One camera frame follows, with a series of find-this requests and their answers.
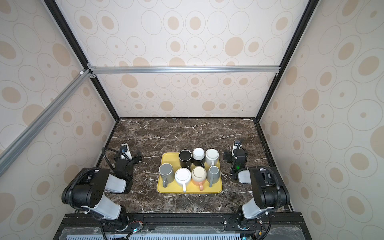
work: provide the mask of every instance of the patterned wallpaper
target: patterned wallpaper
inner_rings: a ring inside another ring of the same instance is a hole
[[[82,67],[39,1],[0,1],[0,26],[2,153]]]
[[[384,1],[325,0],[261,124],[314,240],[383,239]]]
[[[50,240],[64,214],[64,188],[95,166],[115,121],[86,80],[0,177],[0,239]]]
[[[279,65],[307,0],[58,0],[93,66]]]
[[[274,73],[99,74],[120,117],[256,116]]]

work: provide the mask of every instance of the mug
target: mug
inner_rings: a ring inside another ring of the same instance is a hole
[[[204,167],[205,155],[204,150],[202,148],[197,147],[193,150],[192,163],[195,166]]]
[[[191,171],[192,153],[189,150],[179,152],[179,162],[181,167],[187,168]]]
[[[163,187],[167,187],[169,183],[172,183],[175,180],[175,173],[173,172],[173,167],[169,163],[163,163],[159,167],[159,173],[163,179]]]
[[[192,170],[192,183],[200,187],[200,191],[204,189],[203,184],[207,178],[207,171],[203,167],[195,167]]]
[[[175,181],[183,187],[183,192],[187,191],[187,185],[191,181],[191,172],[187,168],[179,168],[175,173]]]
[[[216,165],[218,161],[218,151],[213,148],[208,149],[205,152],[205,161],[208,163],[209,166]]]
[[[216,166],[211,166],[207,172],[207,181],[209,182],[209,187],[212,187],[212,184],[217,183],[220,179],[220,170]]]

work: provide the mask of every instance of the marble tabletop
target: marble tabletop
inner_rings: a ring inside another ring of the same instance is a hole
[[[252,119],[240,118],[146,118],[121,119],[109,147],[116,150],[128,143],[132,155],[141,151],[143,161],[134,167],[129,194],[106,193],[130,213],[224,213],[235,212],[252,198],[250,184],[230,180],[230,163],[223,160],[234,140],[243,140],[248,152],[247,166],[268,165]],[[157,191],[158,169],[165,152],[201,147],[219,151],[223,190],[218,194],[161,194]],[[113,163],[113,153],[107,156]],[[102,160],[100,167],[108,168]]]

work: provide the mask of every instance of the tray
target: tray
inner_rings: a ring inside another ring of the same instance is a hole
[[[179,153],[178,152],[166,152],[161,157],[161,164],[163,163],[170,163],[173,167],[173,172],[176,172],[179,168],[181,168],[179,163]],[[217,161],[216,166],[220,169],[220,163]],[[196,166],[192,164],[191,170],[193,170]],[[204,168],[208,171],[209,165],[205,163]],[[200,191],[200,188],[193,184],[192,182],[189,182],[187,185],[187,191],[183,192],[183,187],[181,187],[177,182],[174,180],[172,183],[169,183],[167,187],[163,187],[162,178],[159,175],[159,179],[157,180],[157,191],[160,193],[219,193],[223,189],[223,185],[221,183],[221,175],[220,179],[217,183],[212,184],[212,187],[209,187],[209,182],[205,181],[203,184],[204,190]]]

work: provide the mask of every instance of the gray mug handle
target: gray mug handle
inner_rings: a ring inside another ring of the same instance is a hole
[[[211,180],[209,181],[209,187],[212,187],[212,183],[214,182],[214,177],[213,175],[211,176]]]
[[[164,177],[163,178],[163,187],[167,187],[168,186],[168,181],[167,181],[167,178]]]

